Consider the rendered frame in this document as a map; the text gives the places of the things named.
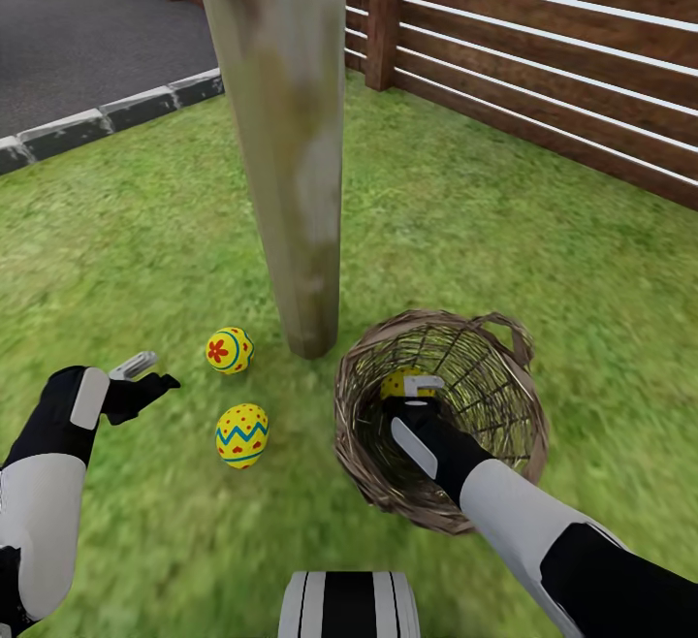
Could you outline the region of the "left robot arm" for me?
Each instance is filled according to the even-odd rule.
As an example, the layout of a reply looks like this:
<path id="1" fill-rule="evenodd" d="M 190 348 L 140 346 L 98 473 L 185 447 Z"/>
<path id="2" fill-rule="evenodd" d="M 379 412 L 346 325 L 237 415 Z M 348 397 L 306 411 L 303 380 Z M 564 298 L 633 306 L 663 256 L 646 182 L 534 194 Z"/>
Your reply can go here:
<path id="1" fill-rule="evenodd" d="M 50 378 L 0 467 L 0 638 L 16 638 L 56 612 L 77 568 L 86 469 L 106 413 L 113 426 L 181 384 L 151 372 L 156 352 L 137 354 L 107 375 L 72 367 Z"/>

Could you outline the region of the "easter egg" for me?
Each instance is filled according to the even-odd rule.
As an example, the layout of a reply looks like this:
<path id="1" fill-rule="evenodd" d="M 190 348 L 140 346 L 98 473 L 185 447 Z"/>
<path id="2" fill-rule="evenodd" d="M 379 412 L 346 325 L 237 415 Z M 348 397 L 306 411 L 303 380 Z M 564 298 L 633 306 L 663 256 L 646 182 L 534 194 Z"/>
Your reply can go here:
<path id="1" fill-rule="evenodd" d="M 254 343 L 244 330 L 225 328 L 210 337 L 206 345 L 206 358 L 218 371 L 237 374 L 251 365 Z"/>
<path id="2" fill-rule="evenodd" d="M 229 409 L 216 428 L 216 445 L 224 461 L 236 469 L 253 465 L 262 455 L 270 432 L 267 413 L 253 403 Z"/>
<path id="3" fill-rule="evenodd" d="M 428 372 L 418 366 L 403 365 L 385 375 L 380 394 L 384 402 L 387 397 L 405 397 L 403 378 L 405 376 L 427 376 Z M 419 397 L 435 397 L 435 390 L 419 390 Z"/>

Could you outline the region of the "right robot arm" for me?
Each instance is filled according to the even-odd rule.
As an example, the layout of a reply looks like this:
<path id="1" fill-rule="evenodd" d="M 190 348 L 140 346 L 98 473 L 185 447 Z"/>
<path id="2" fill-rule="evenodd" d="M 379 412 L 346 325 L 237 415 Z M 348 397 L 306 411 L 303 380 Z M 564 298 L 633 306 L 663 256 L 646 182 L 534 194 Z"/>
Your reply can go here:
<path id="1" fill-rule="evenodd" d="M 698 584 L 632 554 L 439 416 L 439 375 L 382 404 L 399 450 L 444 490 L 565 638 L 698 638 Z"/>

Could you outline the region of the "wicker basket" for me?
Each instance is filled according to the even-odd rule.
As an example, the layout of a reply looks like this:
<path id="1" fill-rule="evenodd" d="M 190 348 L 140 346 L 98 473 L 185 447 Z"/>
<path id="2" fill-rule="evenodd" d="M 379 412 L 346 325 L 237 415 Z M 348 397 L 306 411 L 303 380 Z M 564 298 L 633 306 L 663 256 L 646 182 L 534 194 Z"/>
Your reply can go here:
<path id="1" fill-rule="evenodd" d="M 514 352 L 484 327 L 488 321 L 511 328 Z M 397 367 L 414 363 L 413 357 L 406 354 L 412 347 L 402 342 L 404 337 L 420 335 L 416 344 L 419 349 L 427 350 L 428 340 L 433 339 L 439 329 L 447 331 L 445 336 L 449 341 L 440 343 L 442 354 L 430 374 L 439 375 L 438 369 L 444 367 L 452 354 L 463 361 L 459 364 L 461 374 L 454 385 L 446 383 L 447 388 L 435 391 L 435 402 L 443 417 L 458 431 L 464 431 L 463 427 L 468 423 L 464 415 L 482 409 L 485 424 L 482 426 L 476 418 L 469 421 L 470 434 L 481 446 L 486 445 L 489 453 L 502 463 L 514 469 L 523 464 L 523 478 L 530 484 L 537 486 L 540 483 L 550 452 L 550 424 L 542 410 L 535 381 L 527 372 L 529 363 L 536 357 L 535 342 L 526 341 L 528 329 L 520 319 L 499 312 L 472 315 L 468 319 L 444 310 L 417 308 L 370 325 L 365 336 L 341 359 L 334 376 L 333 413 L 338 429 L 332 448 L 337 461 L 351 476 L 369 506 L 377 505 L 383 513 L 401 514 L 415 527 L 460 536 L 478 532 L 478 529 L 444 494 L 442 487 L 427 476 L 420 482 L 392 478 L 394 467 L 405 475 L 409 472 L 422 474 L 423 469 L 404 462 L 399 444 L 391 434 L 388 414 L 383 415 L 380 394 L 385 375 Z M 485 343 L 483 353 L 469 355 L 465 350 L 456 350 L 462 340 L 468 340 L 471 335 Z M 384 357 L 384 363 L 378 365 Z M 495 384 L 487 371 L 489 365 L 504 381 Z M 475 379 L 477 374 L 484 387 Z M 460 393 L 458 386 L 464 394 Z M 466 396 L 473 394 L 476 398 L 465 403 Z M 371 436 L 363 431 L 364 423 L 367 429 L 371 429 Z M 520 453 L 517 453 L 513 427 L 519 432 Z M 502 436 L 495 448 L 498 431 Z M 385 469 L 376 460 L 368 448 L 371 438 L 374 446 L 382 446 L 390 455 L 394 467 Z"/>

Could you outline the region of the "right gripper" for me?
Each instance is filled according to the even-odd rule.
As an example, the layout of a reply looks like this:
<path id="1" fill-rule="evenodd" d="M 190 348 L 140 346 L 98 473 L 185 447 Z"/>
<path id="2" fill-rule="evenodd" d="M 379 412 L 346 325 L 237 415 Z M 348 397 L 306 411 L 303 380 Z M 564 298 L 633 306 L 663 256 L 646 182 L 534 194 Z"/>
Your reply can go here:
<path id="1" fill-rule="evenodd" d="M 388 414 L 389 422 L 398 414 L 406 400 L 423 400 L 429 403 L 429 408 L 432 408 L 435 414 L 439 413 L 439 407 L 434 397 L 387 397 L 387 400 L 382 404 L 382 408 L 384 410 L 383 415 Z"/>

